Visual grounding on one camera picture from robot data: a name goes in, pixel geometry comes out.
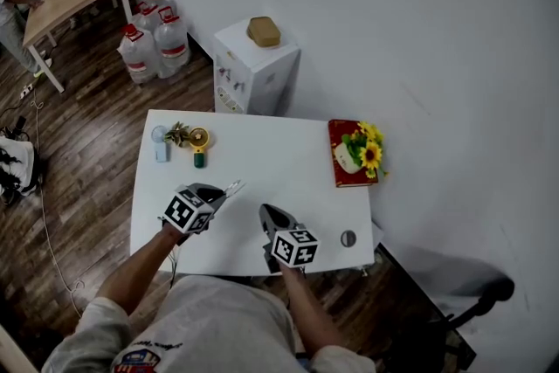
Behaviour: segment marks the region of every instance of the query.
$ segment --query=white table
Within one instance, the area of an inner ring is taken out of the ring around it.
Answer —
[[[151,131],[180,121],[210,131],[213,144],[206,168],[196,169],[190,148],[170,148],[166,163],[155,161]],[[262,246],[259,207],[272,204],[315,231],[321,247],[307,272],[374,263],[369,195],[366,188],[337,189],[325,121],[236,114],[149,111],[144,129],[130,229],[130,252],[160,229],[160,217],[180,184],[208,183],[219,188],[242,179],[246,186],[227,200],[210,229],[181,246],[177,271],[209,275],[269,275]],[[352,230],[353,247],[341,244]],[[170,270],[168,261],[162,267]]]

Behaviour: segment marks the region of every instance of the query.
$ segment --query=yellow flower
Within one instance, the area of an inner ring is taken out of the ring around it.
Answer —
[[[374,140],[377,143],[383,143],[384,140],[384,135],[381,131],[378,130],[378,128],[373,124],[370,125],[368,124],[368,122],[366,121],[359,121],[358,123],[359,128],[361,128],[361,131],[367,135],[367,137],[370,140]]]
[[[373,125],[373,128],[375,129],[375,134],[376,134],[376,136],[375,136],[375,138],[374,138],[373,140],[375,140],[376,142],[382,144],[383,141],[384,141],[384,135],[383,135],[383,133],[382,133],[381,131],[379,131],[378,128],[377,128],[375,125]]]
[[[368,122],[359,121],[359,123],[357,124],[359,125],[359,128],[361,128],[361,132],[367,135],[371,140],[375,140],[375,135],[376,135],[375,129],[373,129],[373,127],[370,126]]]
[[[367,177],[369,179],[376,179],[376,171],[374,171],[373,169],[367,169]]]
[[[383,159],[383,151],[378,146],[378,143],[368,141],[367,146],[361,148],[359,156],[361,157],[363,167],[367,169],[378,168]]]

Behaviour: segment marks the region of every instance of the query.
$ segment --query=red cap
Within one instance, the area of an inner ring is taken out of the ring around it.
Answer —
[[[157,5],[149,7],[149,5],[145,2],[138,3],[138,11],[143,15],[147,16],[148,14],[153,13],[157,9]]]
[[[159,16],[164,24],[170,24],[171,22],[175,22],[176,20],[180,19],[179,16],[175,16],[173,14],[173,10],[170,6],[166,6],[165,8],[161,8],[159,10]]]
[[[128,24],[123,29],[124,35],[132,42],[137,41],[143,36],[143,32],[139,31],[134,24]]]

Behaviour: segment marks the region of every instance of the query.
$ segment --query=light blue object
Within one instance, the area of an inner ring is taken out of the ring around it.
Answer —
[[[167,143],[163,140],[165,134],[167,134],[167,128],[164,126],[157,126],[151,131],[151,140],[155,143],[155,160],[158,162],[169,161]]]

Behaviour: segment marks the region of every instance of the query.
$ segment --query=chair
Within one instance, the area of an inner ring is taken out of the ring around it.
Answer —
[[[507,301],[514,293],[514,282],[505,278],[486,286],[478,302],[454,318],[451,314],[441,321],[432,321],[405,330],[396,336],[391,347],[377,357],[382,359],[389,373],[441,373],[445,366],[445,354],[458,357],[461,367],[464,353],[460,349],[446,345],[446,333],[453,331],[477,316],[485,315],[497,301]]]

